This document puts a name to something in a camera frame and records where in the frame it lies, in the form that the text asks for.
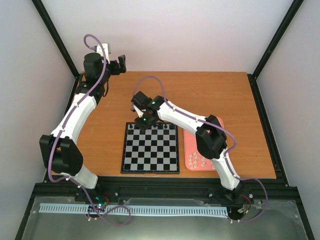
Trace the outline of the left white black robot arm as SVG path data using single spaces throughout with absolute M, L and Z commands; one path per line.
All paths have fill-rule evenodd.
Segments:
M 102 53 L 97 52 L 84 56 L 84 72 L 78 77 L 70 108 L 51 134 L 42 135 L 39 140 L 44 167 L 48 172 L 61 174 L 63 179 L 74 180 L 87 188 L 86 195 L 95 202 L 103 198 L 104 188 L 97 184 L 98 176 L 85 166 L 77 140 L 88 116 L 106 96 L 110 76 L 127 71 L 125 55 L 107 63 L 103 59 Z

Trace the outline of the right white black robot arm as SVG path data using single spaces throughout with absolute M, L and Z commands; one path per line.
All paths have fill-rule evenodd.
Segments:
M 224 198 L 235 202 L 240 197 L 243 184 L 229 157 L 229 132 L 221 126 L 217 117 L 193 114 L 163 96 L 151 99 L 141 91 L 133 95 L 131 103 L 132 110 L 138 115 L 135 122 L 141 129 L 146 130 L 159 121 L 167 121 L 195 136 L 198 152 L 212 162 L 218 173 Z

